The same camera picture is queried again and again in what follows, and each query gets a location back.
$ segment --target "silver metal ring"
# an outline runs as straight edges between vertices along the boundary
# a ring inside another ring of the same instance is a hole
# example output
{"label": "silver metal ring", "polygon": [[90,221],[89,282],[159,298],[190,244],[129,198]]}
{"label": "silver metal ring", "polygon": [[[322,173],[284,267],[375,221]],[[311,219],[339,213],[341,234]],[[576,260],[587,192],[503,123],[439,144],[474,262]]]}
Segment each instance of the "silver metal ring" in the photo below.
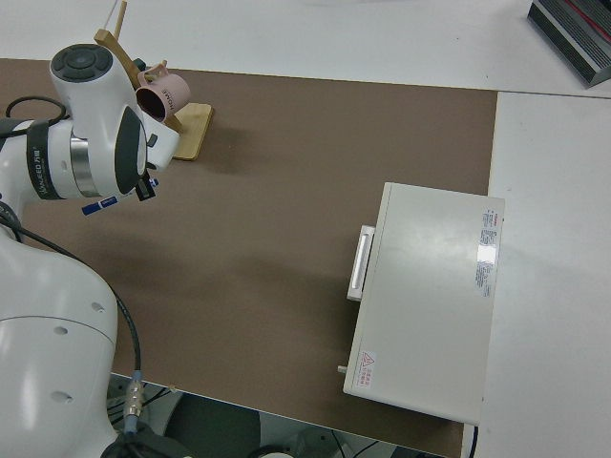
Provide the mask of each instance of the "silver metal ring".
{"label": "silver metal ring", "polygon": [[87,138],[71,135],[70,159],[73,165],[74,180],[80,194],[86,198],[99,197],[89,164],[89,142]]}

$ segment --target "pink mug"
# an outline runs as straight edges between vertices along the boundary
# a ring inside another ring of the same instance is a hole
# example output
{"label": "pink mug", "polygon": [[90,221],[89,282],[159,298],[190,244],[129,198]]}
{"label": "pink mug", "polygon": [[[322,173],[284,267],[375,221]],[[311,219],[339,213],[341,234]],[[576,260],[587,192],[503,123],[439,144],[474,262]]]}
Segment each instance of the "pink mug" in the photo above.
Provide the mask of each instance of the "pink mug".
{"label": "pink mug", "polygon": [[[157,77],[148,81],[147,74],[156,74]],[[137,80],[140,83],[136,89],[137,104],[159,122],[184,107],[191,96],[187,82],[177,74],[169,73],[162,63],[138,73]]]}

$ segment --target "mug handle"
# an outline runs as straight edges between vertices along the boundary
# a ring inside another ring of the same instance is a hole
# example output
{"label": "mug handle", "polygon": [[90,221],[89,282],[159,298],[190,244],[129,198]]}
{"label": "mug handle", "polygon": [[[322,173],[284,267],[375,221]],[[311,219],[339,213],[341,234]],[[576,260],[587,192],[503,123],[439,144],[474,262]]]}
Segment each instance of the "mug handle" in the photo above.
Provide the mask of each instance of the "mug handle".
{"label": "mug handle", "polygon": [[161,62],[155,67],[151,67],[150,69],[137,74],[137,81],[140,83],[140,86],[147,86],[149,84],[149,82],[146,80],[147,73],[158,73],[159,76],[167,76],[170,74],[167,67]]}

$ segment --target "wooden base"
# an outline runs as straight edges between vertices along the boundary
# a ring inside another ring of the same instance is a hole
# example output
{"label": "wooden base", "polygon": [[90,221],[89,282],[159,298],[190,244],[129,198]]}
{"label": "wooden base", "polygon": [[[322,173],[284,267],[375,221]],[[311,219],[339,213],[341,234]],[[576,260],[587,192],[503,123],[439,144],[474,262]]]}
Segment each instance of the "wooden base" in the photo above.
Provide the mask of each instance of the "wooden base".
{"label": "wooden base", "polygon": [[189,103],[176,113],[181,127],[180,143],[174,153],[174,159],[195,160],[198,158],[212,113],[212,107],[203,103]]}

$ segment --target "black cable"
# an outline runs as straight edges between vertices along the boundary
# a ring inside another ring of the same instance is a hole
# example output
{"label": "black cable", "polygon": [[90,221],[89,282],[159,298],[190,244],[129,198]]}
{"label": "black cable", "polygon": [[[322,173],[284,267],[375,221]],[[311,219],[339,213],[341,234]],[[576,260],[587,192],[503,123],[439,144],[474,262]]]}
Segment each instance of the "black cable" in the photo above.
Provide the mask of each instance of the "black cable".
{"label": "black cable", "polygon": [[337,436],[335,435],[335,431],[333,429],[331,430],[331,435],[333,436],[333,439],[335,439],[335,444],[337,444],[337,448],[340,450],[340,453],[342,453],[342,458],[346,458],[344,449],[342,448],[342,445],[340,444],[340,441],[337,438]]}
{"label": "black cable", "polygon": [[157,399],[162,398],[163,396],[166,396],[166,395],[168,395],[170,393],[171,393],[171,391],[168,388],[163,387],[151,399],[149,399],[149,400],[145,401],[144,403],[142,403],[142,406],[146,407],[149,404],[151,404],[153,401],[156,401]]}
{"label": "black cable", "polygon": [[474,427],[474,439],[471,442],[471,451],[469,452],[469,458],[475,457],[475,449],[477,448],[477,435],[479,434],[479,427]]}
{"label": "black cable", "polygon": [[[5,111],[5,116],[11,117],[11,112],[13,108],[15,108],[20,103],[28,102],[30,100],[40,100],[42,102],[52,103],[57,108],[59,108],[59,114],[56,117],[49,119],[50,127],[57,124],[62,119],[66,118],[66,110],[67,110],[66,105],[55,100],[54,98],[45,97],[44,95],[27,95],[25,97],[19,97],[19,98],[14,99],[7,107]],[[11,131],[8,133],[0,134],[0,138],[11,138],[13,136],[26,135],[27,133],[28,133],[28,129],[18,129],[16,131]]]}
{"label": "black cable", "polygon": [[144,458],[144,455],[138,451],[138,449],[136,448],[134,444],[127,444],[126,447],[129,450],[129,452],[132,454],[132,456],[136,458]]}
{"label": "black cable", "polygon": [[125,401],[121,401],[120,403],[115,404],[114,406],[106,407],[106,411],[112,410],[112,409],[117,408],[117,407],[121,407],[124,404],[125,404]]}
{"label": "black cable", "polygon": [[369,450],[370,448],[372,448],[373,446],[375,446],[376,444],[379,444],[380,441],[373,441],[371,444],[369,444],[368,446],[366,446],[365,448],[361,448],[359,451],[357,451],[354,455],[352,455],[352,458],[356,458],[357,456],[359,456],[361,453],[363,453],[365,450]]}
{"label": "black cable", "polygon": [[[41,243],[47,246],[48,248],[51,248],[53,251],[56,251],[57,253],[61,255],[67,256],[68,258],[72,258],[73,260],[77,260],[78,262],[86,265],[90,269],[92,268],[87,262],[85,262],[84,260],[81,260],[76,255],[73,255],[70,251],[66,250],[65,248],[62,248],[61,246],[53,243],[50,240],[45,239],[42,236],[39,236],[38,234],[35,234],[32,231],[29,231],[28,229],[22,227],[20,224],[15,224],[12,221],[8,221],[6,219],[0,219],[0,224],[8,227],[12,231],[18,232],[22,236],[35,240],[38,243]],[[132,319],[132,315],[130,314],[130,311],[123,303],[123,300],[121,299],[121,297],[117,294],[117,292],[114,290],[112,286],[109,285],[109,287],[111,288],[111,291],[113,291],[113,294],[115,295],[115,299],[116,299],[116,305],[118,306],[119,310],[123,314],[123,318],[125,319],[125,322],[127,323],[127,326],[130,329],[130,334],[132,336],[132,344],[134,346],[134,368],[135,368],[134,370],[140,370],[141,368],[140,340],[137,336],[136,324],[134,323],[134,320]]]}

